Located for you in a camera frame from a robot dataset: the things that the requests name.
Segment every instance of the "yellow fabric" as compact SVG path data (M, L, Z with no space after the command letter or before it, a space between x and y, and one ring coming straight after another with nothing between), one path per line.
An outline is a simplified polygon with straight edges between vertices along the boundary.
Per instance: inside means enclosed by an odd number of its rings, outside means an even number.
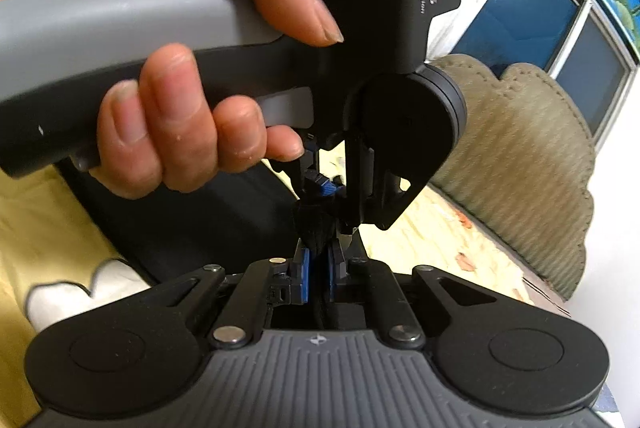
M14 181L0 172L0 428L37 411L22 371L33 329L24 317L31 287L72 281L89 286L111 244L53 168Z
M344 175L342 145L321 159L325 174ZM427 263L530 303L520 269L428 188L389 231L364 225L362 236L369 254L395 271ZM90 287L116 257L53 168L19 181L0 172L0 428L19 428L38 411L22 371L34 335L24 317L29 290L58 281Z

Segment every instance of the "round black pad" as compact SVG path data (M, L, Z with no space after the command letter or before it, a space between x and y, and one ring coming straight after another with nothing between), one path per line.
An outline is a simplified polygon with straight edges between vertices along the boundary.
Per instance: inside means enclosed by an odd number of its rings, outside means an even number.
M143 339L121 329L85 334L69 350L73 362L89 372L121 372L136 364L144 353Z
M466 101L460 87L444 70L432 64L424 63L420 65L415 73L431 81L449 99L458 118L458 139L460 139L465 132L467 118Z
M518 416L589 407L609 369L607 350L592 331L517 302L459 307L434 355L463 396Z
M170 307L108 306L41 332L25 371L41 405L81 418L136 415L180 395L202 351Z
M498 363L514 370L544 370L554 366L564 348L552 335L532 329L504 331L489 342L489 351Z
M362 100L365 142L394 175L430 178L458 142L460 110L420 75L382 75L369 83Z

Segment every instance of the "triangular cutout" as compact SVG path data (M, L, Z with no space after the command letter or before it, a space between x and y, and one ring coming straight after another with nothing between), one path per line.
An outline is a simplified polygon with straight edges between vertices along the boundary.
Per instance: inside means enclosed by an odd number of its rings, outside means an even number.
M470 307L472 305L481 305L483 303L494 303L496 299L487 294L481 293L463 283L451 280L449 278L441 278L440 285L447 294L451 296L458 305Z

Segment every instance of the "white wall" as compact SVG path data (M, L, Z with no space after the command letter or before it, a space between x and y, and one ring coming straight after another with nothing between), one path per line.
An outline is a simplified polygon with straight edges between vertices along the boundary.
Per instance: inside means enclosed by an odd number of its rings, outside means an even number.
M475 14L485 0L463 0ZM458 12L458 17L465 15ZM450 16L434 23L430 49L450 30ZM570 302L575 318L594 329L612 358L609 384L627 428L640 427L640 79L598 156L587 238L588 264Z
M609 385L628 428L640 427L640 75L629 91L590 183L595 199L587 268L568 304L612 359Z

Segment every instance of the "window frame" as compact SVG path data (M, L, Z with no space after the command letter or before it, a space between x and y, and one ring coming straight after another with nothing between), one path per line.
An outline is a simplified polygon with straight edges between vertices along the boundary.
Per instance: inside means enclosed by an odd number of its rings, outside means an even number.
M546 71L549 73L549 76L553 79L558 77L559 72L561 72L564 63L573 50L584 28L584 24L589 17L594 19L603 36L607 42L609 42L609 45L625 67L625 75L623 75L623 78L620 80L612 101L609 104L609 108L607 108L607 112L604 114L600 125L593 134L596 152L599 152L609 135L613 123L620 113L620 109L622 109L626 101L634 78L640 73L640 55L628 39L618 15L611 10L605 0L574 1L579 4L581 3L581 5L564 41L558 46L554 57L547 66Z

